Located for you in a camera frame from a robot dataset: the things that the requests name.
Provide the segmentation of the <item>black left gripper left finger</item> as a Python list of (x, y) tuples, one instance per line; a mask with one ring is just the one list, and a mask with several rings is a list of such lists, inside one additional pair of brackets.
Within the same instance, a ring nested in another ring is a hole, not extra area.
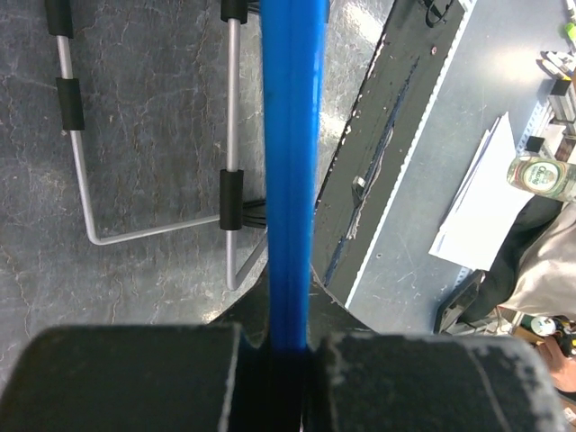
[(207, 325), (64, 325), (23, 350), (4, 431), (268, 431), (268, 278)]

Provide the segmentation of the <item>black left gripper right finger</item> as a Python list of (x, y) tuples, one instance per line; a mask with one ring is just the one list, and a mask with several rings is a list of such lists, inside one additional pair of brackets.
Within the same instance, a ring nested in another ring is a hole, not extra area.
[(514, 337), (380, 335), (333, 296), (310, 353), (306, 431), (569, 431), (544, 362)]

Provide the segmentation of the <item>blue framed whiteboard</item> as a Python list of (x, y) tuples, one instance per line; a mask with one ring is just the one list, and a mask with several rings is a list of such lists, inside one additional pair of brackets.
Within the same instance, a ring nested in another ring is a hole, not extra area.
[(220, 211), (226, 235), (226, 275), (238, 288), (253, 266), (236, 264), (243, 225), (239, 167), (239, 36), (250, 14), (262, 30), (265, 121), (265, 223), (258, 252), (268, 254), (269, 340), (280, 354), (307, 344), (314, 182), (320, 124), (326, 1), (224, 1), (229, 29), (226, 166), (220, 173)]

